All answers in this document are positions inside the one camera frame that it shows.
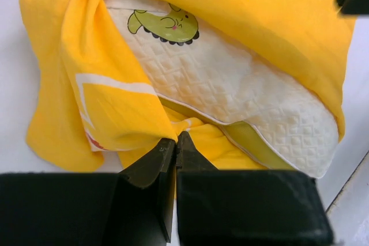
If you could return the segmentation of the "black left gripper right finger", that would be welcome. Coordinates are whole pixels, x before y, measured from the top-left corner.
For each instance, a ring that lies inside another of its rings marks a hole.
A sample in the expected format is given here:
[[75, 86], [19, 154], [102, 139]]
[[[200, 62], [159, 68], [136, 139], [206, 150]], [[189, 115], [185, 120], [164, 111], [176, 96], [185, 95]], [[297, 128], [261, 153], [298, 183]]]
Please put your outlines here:
[[333, 245], [316, 182], [291, 170], [219, 170], [187, 132], [177, 144], [181, 245]]

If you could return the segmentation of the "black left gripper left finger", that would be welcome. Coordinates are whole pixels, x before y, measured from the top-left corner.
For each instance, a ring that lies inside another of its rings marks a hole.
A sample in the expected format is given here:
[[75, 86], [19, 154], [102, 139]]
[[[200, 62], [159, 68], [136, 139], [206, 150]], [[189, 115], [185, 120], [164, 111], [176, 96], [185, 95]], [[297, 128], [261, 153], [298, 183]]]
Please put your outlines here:
[[119, 173], [1, 174], [2, 245], [166, 245], [175, 142]]

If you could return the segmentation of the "yellow pillowcase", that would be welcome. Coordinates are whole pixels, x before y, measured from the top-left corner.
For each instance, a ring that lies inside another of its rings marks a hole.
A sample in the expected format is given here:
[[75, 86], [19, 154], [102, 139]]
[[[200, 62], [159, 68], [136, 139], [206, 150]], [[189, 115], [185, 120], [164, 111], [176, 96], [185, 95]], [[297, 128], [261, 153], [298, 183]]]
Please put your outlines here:
[[[347, 53], [355, 20], [333, 0], [155, 0], [207, 22], [293, 77], [333, 115], [338, 143]], [[163, 138], [187, 131], [206, 158], [226, 150], [214, 124], [164, 105], [104, 0], [20, 0], [41, 72], [27, 144], [69, 171], [90, 172], [105, 152], [127, 167]]]

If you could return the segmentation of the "cream quilted pillow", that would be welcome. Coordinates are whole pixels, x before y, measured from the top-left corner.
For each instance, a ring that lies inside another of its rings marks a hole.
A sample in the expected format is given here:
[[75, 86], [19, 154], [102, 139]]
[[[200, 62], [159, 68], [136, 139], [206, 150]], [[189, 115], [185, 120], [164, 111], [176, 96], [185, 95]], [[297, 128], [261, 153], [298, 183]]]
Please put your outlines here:
[[333, 115], [293, 77], [202, 19], [155, 0], [104, 0], [162, 103], [214, 124], [221, 169], [296, 169], [320, 178], [338, 144]]

